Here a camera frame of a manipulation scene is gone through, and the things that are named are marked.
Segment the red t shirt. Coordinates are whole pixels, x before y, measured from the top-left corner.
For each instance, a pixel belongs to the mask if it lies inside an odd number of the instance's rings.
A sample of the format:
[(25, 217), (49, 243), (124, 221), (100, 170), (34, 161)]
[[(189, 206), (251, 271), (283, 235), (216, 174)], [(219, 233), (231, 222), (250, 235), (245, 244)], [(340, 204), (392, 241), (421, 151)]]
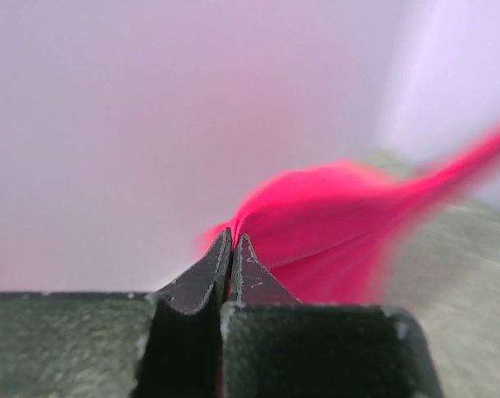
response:
[(500, 124), (445, 164), (401, 180), (349, 159), (281, 172), (255, 187), (230, 218), (205, 229), (249, 237), (261, 264), (305, 303), (370, 303), (387, 256), (422, 217), (500, 166)]

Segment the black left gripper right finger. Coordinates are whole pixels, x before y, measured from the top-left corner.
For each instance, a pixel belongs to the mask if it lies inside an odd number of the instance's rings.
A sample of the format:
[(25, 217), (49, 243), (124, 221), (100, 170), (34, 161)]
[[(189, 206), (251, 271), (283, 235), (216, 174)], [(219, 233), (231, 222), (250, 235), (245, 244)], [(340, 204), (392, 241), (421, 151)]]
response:
[(225, 397), (441, 397), (424, 331), (386, 305), (303, 304), (242, 236), (222, 307)]

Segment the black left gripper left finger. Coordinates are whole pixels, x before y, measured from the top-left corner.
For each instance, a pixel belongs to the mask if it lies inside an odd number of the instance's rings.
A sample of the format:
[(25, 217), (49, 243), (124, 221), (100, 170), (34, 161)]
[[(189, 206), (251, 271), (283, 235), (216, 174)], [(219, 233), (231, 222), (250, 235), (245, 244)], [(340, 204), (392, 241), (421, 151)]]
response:
[(223, 230), (158, 291), (1, 292), (0, 397), (214, 397)]

